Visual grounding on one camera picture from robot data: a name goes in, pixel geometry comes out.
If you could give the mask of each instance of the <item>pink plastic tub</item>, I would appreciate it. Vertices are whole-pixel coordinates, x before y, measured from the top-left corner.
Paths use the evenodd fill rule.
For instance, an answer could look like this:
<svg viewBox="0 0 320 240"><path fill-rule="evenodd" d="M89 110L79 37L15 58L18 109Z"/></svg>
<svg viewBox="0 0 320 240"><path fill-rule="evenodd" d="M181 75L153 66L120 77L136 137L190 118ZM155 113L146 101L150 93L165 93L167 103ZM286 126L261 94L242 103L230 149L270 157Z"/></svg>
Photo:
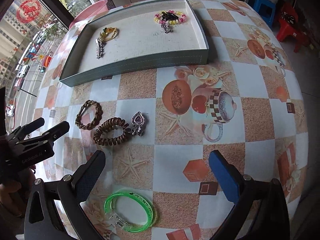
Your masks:
<svg viewBox="0 0 320 240"><path fill-rule="evenodd" d="M78 16L73 20L73 22L70 23L69 29L76 22L80 22L80 21L85 20L91 16L108 11L107 2L108 2L108 0L101 0L101 1L98 1L98 2L90 5L86 9L84 9L81 13L78 14Z"/></svg>

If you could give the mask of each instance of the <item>silver keychain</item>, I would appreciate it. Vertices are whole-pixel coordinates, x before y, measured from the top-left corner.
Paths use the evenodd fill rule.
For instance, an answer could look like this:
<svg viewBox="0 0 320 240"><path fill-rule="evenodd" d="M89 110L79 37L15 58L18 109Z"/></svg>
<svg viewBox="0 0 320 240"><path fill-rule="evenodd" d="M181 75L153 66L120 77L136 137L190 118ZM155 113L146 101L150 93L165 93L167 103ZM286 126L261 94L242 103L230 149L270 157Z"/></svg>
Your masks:
<svg viewBox="0 0 320 240"><path fill-rule="evenodd" d="M144 116L142 115L141 112L137 112L131 119L132 122L132 135L139 135L141 136L143 131L142 131L142 126L145 122Z"/></svg>
<svg viewBox="0 0 320 240"><path fill-rule="evenodd" d="M172 29L171 29L169 23L167 23L167 22L162 23L161 28L163 28L164 33L171 33L172 32Z"/></svg>

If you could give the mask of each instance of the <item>tablecloth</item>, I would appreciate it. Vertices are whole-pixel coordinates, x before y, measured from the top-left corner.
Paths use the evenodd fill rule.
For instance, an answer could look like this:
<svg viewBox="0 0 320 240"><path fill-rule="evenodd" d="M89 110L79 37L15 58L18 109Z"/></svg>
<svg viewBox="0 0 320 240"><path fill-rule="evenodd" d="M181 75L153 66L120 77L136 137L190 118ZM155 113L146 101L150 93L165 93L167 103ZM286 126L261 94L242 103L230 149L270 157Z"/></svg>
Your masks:
<svg viewBox="0 0 320 240"><path fill-rule="evenodd" d="M297 208L307 170L308 130L300 87L281 44L244 2L188 1L210 46L207 65L149 69L68 87L59 82L65 60L85 24L98 15L68 31L41 82L34 119L43 117L45 125L32 136L61 121L68 121L70 130L55 142L55 155L37 165L36 176L60 180L95 150L104 151L107 164L82 207L106 239L164 240L167 233L190 226L199 227L200 239L209 239L233 207L214 183L208 165L212 150L255 180L278 178L290 219ZM114 116L130 123L142 112L144 135L113 147L96 145L94 130L75 125L88 99L101 104L100 123ZM90 109L82 122L93 116ZM159 219L152 228L127 233L106 218L104 200L122 188L153 203ZM76 237L59 202L57 206ZM256 210L254 203L239 236Z"/></svg>

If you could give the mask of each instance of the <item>blue plastic stool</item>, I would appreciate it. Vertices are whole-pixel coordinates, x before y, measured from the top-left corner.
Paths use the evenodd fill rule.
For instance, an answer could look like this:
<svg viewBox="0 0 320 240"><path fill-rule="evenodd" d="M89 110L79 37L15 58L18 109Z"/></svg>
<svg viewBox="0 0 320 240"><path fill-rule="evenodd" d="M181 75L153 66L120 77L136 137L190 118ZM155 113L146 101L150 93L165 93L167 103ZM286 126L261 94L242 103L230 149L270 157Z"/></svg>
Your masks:
<svg viewBox="0 0 320 240"><path fill-rule="evenodd" d="M271 28L275 17L276 4L269 0L249 0L249 5L261 16Z"/></svg>

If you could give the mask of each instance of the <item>green plastic bangle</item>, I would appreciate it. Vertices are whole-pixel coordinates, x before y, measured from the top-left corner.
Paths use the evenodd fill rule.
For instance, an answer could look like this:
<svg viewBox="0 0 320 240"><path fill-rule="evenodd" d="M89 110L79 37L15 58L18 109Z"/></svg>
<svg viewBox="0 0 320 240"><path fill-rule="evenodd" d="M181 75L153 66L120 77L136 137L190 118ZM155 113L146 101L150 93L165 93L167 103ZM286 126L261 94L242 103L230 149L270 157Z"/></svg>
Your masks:
<svg viewBox="0 0 320 240"><path fill-rule="evenodd" d="M143 207L148 217L148 221L145 225L142 225L140 227L133 226L114 212L115 200L116 198L121 196L131 198L134 201L138 202ZM132 233L142 232L146 230L148 227L150 227L153 220L153 209L152 209L152 206L149 204L149 202L145 198L141 197L140 195L130 191L118 191L110 195L104 203L104 211L106 214L109 213L111 215L110 218L113 217L115 219L116 225L120 226L123 230L127 232L132 232Z"/></svg>

